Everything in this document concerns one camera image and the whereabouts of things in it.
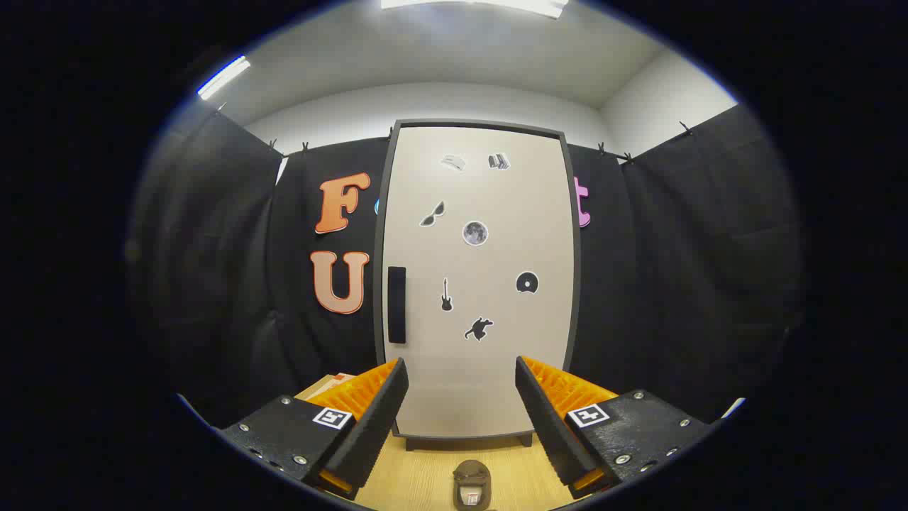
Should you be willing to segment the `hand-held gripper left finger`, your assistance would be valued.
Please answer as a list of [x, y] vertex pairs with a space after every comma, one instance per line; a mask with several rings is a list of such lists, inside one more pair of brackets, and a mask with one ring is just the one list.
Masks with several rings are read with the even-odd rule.
[[353, 500], [409, 388], [402, 357], [305, 399], [280, 395], [217, 433], [276, 473]]

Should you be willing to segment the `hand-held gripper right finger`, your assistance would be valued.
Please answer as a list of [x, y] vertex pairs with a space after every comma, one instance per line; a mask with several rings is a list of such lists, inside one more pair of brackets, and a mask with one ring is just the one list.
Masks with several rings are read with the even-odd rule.
[[619, 395], [531, 357], [516, 357], [515, 386], [549, 462], [576, 499], [641, 478], [711, 429], [654, 392]]

